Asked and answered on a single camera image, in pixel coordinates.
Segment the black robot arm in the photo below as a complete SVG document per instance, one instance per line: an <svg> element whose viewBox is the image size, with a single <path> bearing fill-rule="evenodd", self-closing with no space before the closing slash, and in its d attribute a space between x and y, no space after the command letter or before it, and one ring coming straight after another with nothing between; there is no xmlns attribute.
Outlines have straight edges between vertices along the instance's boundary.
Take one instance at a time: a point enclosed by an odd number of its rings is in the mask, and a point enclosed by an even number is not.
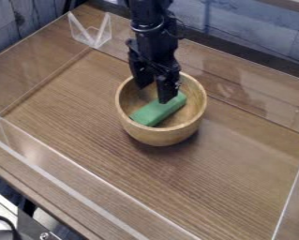
<svg viewBox="0 0 299 240"><path fill-rule="evenodd" d="M177 97L181 85L181 65L175 58L178 27L171 3L173 0L126 0L135 34L127 40L133 78L141 89L157 82L162 104Z"/></svg>

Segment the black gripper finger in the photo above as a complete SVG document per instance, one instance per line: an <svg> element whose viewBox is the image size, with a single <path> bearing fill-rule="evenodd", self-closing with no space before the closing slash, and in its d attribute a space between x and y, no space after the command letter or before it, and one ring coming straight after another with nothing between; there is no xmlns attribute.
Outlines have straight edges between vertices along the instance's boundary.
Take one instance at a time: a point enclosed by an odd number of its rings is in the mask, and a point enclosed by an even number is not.
<svg viewBox="0 0 299 240"><path fill-rule="evenodd" d="M157 76L158 98L162 104L166 104L178 96L180 87L181 75L178 71L167 72Z"/></svg>
<svg viewBox="0 0 299 240"><path fill-rule="evenodd" d="M154 73L151 70L151 60L134 48L130 48L130 70L134 81L141 89L154 82Z"/></svg>

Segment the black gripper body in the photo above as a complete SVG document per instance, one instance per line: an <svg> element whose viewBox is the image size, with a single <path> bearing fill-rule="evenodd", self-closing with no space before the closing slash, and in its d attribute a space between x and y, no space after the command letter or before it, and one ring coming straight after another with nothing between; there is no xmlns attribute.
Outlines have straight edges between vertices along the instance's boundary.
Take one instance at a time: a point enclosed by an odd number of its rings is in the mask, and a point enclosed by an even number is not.
<svg viewBox="0 0 299 240"><path fill-rule="evenodd" d="M167 72L181 71L175 58L178 49L178 25L174 18L159 18L158 22L130 23L135 38L127 40L129 48L134 48L151 60L154 78Z"/></svg>

